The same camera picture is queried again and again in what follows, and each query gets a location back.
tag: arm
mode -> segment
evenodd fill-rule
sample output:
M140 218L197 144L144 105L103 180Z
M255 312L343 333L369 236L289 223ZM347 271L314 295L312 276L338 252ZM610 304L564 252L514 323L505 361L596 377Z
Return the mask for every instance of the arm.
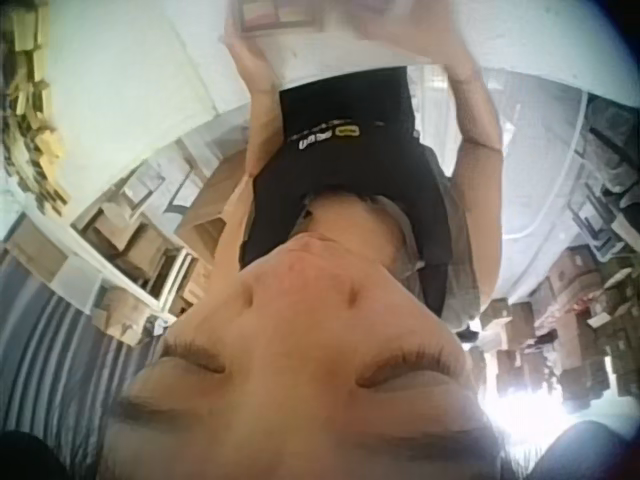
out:
M253 40L237 34L232 19L227 22L225 43L251 95L251 113L245 176L222 213L226 227L216 250L213 289L223 289L229 277L240 271L240 246L253 206L253 179L284 142L278 81L263 52Z
M251 95L246 173L255 178L284 143L279 82L264 52L255 40L238 34L231 17L225 43Z
M246 171L256 177L284 143L280 94L277 91L251 96Z
M484 306L495 289L502 255L502 132L478 67L456 30L450 2L418 0L407 18L353 14L366 37L428 57L449 76L463 137L453 187L465 209Z
M482 76L462 48L445 66L462 133L453 186L466 212L484 307L495 290L502 259L502 131Z

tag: hand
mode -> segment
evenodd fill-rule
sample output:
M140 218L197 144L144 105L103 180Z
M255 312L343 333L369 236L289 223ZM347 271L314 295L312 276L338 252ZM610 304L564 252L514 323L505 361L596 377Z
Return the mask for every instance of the hand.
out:
M278 92L280 82L264 52L254 39L238 33L231 15L227 17L224 42L252 97Z
M414 0L406 17L385 17L352 7L356 28L371 40L451 66L466 52L449 0Z

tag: white cable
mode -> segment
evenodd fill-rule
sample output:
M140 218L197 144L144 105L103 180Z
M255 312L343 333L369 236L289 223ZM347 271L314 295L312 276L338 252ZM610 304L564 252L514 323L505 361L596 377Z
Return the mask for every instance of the white cable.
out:
M524 238L524 237L530 235L531 233L533 233L535 231L535 229L540 226L540 223L542 222L542 219L547 214L547 211L551 207L551 203L553 202L553 200L555 199L556 195L558 194L558 191L560 190L560 187L564 183L565 177L567 176L567 173L569 172L569 167L571 166L571 160L573 159L573 155L575 153L576 146L578 145L578 140L580 139L580 134L582 132L582 126L584 125L584 119L585 119L585 115L587 113L587 100L588 99L589 99L589 94L583 90L582 91L582 101L580 103L580 114L578 115L578 125L576 127L576 132L575 132L575 134L573 136L573 140L571 141L571 147L569 148L569 152L567 153L567 159L564 162L564 166L562 167L562 172L560 173L560 176L558 177L558 181L556 182L555 186L553 187L552 194L549 195L549 198L547 198L547 202L545 203L544 207L542 207L542 210L540 210L540 214L538 215L538 218L536 218L536 221L533 222L533 224L529 228L527 228L526 230L524 230L524 231L522 231L520 233L503 235L502 236L503 240L518 240L520 238Z

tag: eyelash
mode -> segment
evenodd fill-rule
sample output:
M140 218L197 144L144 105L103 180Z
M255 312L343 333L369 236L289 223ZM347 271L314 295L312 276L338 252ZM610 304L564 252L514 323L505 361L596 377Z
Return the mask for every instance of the eyelash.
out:
M173 341L165 343L160 359L166 357L188 359L192 365L218 375L224 374L227 369L217 355L195 342Z
M356 379L356 385L360 388L372 389L411 373L425 371L437 372L447 377L453 376L453 367L442 350L437 352L428 352L425 349L402 350L367 369L367 373Z

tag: eyebrow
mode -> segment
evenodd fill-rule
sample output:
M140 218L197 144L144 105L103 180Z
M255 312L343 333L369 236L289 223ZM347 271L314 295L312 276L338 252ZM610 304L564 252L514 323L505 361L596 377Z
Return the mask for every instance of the eyebrow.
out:
M381 436L360 445L369 453L409 462L487 462L500 455L500 442L490 427L413 437Z
M193 416L170 408L159 408L143 399L120 397L109 411L109 419L136 428L176 431L192 425Z

